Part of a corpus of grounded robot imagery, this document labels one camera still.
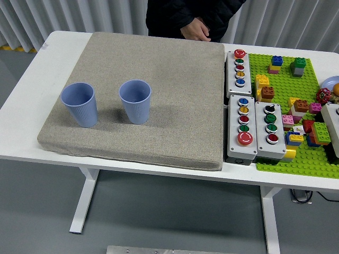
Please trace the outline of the person's hand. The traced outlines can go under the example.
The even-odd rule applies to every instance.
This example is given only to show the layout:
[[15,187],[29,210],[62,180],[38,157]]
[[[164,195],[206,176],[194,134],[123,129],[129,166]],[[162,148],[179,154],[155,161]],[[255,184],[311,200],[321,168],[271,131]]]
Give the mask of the person's hand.
[[191,23],[180,29],[185,39],[210,42],[209,28],[201,17],[196,17]]

